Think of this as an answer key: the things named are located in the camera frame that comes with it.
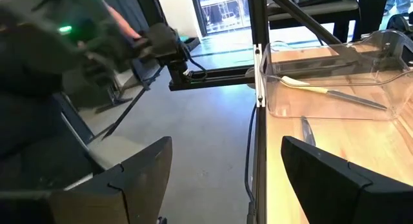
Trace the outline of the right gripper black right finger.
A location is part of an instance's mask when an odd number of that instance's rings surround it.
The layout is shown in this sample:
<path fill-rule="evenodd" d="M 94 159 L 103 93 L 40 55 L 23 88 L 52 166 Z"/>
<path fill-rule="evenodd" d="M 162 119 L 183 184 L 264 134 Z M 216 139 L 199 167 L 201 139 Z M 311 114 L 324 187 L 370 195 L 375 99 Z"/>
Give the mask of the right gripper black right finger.
<path fill-rule="evenodd" d="M 309 223 L 412 223 L 412 186 L 292 136 L 281 157 Z"/>

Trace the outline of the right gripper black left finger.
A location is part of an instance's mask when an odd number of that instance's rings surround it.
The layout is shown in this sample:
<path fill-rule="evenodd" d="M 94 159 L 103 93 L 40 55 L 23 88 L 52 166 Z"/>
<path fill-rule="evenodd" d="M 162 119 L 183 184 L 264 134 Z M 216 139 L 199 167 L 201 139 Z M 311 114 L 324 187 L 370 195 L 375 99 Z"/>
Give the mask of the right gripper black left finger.
<path fill-rule="evenodd" d="M 55 223 L 155 223 L 170 175 L 171 137 L 143 147 L 112 136 L 91 146 L 90 155 L 104 172 L 50 195 Z"/>

